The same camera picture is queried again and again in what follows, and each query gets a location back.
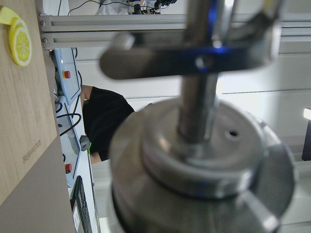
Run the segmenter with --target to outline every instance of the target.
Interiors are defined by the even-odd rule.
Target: person
[[[134,109],[122,95],[94,86],[83,85],[80,98],[91,163],[107,160],[114,132]]]

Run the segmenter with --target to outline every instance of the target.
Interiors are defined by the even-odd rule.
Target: wooden cutting board
[[[0,25],[0,205],[57,136],[35,2],[0,0],[3,6],[26,22],[33,55],[27,67],[16,65],[9,26]]]

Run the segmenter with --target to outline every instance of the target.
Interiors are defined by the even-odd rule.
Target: metal machine
[[[281,2],[234,28],[236,1],[193,0],[185,31],[123,33],[102,56],[114,79],[183,75],[181,98],[131,115],[114,135],[112,232],[277,231],[294,189],[291,152],[215,90],[218,73],[276,57]]]

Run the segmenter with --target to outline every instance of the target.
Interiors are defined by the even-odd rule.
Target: black shirt
[[[98,151],[102,161],[108,159],[114,132],[132,112],[134,109],[122,95],[93,87],[83,105],[84,130],[92,143],[90,152]]]

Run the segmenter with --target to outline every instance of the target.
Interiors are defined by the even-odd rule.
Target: black keyboard
[[[74,186],[74,198],[77,200],[77,206],[80,213],[80,220],[82,222],[84,232],[92,233],[92,227],[86,203],[86,195],[84,193],[84,187],[81,176],[77,176],[76,179],[76,183]]]

